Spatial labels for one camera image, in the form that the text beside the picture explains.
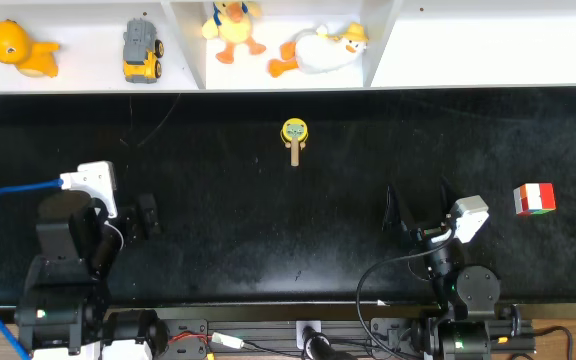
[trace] black table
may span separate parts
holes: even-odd
[[[165,235],[122,251],[115,304],[351,301],[370,265],[411,250],[381,232],[386,184],[423,219],[441,175],[490,207],[467,248],[498,272],[502,301],[576,302],[576,88],[181,95],[139,146],[176,98],[0,96],[0,187],[110,160],[120,204],[157,197]],[[311,134],[298,168],[279,137],[290,117]],[[516,216],[526,182],[552,182],[558,209]],[[0,201],[0,305],[22,292],[49,194]],[[365,294],[434,300],[405,264]]]

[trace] yellow and gray toy truck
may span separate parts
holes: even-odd
[[[164,44],[157,38],[155,26],[143,19],[128,22],[124,33],[124,75],[131,83],[156,83],[161,77],[159,58],[164,56]]]

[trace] stuffed animal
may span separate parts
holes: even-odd
[[[52,56],[57,50],[59,44],[35,42],[12,20],[0,22],[0,62],[14,64],[26,76],[57,76],[57,63]]]
[[[288,70],[300,69],[306,74],[320,74],[340,69],[354,62],[366,50],[368,38],[364,27],[352,23],[340,36],[328,35],[328,29],[304,30],[295,41],[281,46],[281,58],[268,64],[268,71],[277,78]]]
[[[235,61],[235,46],[245,43],[252,55],[259,55],[266,51],[264,45],[258,44],[252,38],[252,22],[250,15],[261,16],[261,8],[252,2],[214,2],[213,17],[206,21],[201,29],[202,35],[210,40],[219,36],[225,43],[226,49],[217,54],[217,60],[224,64]]]

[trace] colorful cube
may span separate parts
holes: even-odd
[[[515,211],[518,215],[539,215],[555,210],[552,184],[525,184],[515,189]]]

